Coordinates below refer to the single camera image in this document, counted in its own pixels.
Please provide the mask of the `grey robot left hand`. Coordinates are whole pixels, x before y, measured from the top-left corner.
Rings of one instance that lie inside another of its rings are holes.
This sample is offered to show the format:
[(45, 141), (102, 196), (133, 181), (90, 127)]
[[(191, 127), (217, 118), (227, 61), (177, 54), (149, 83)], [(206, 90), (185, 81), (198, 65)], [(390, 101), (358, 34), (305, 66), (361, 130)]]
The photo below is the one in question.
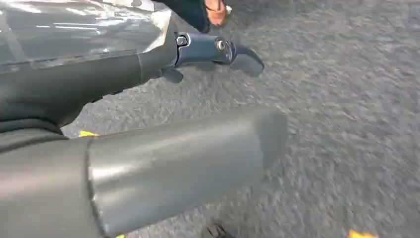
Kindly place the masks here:
[(0, 3), (0, 235), (115, 238), (259, 177), (286, 151), (277, 108), (70, 139), (88, 103), (179, 68), (259, 75), (251, 49), (207, 33), (202, 0), (143, 10), (137, 1)]

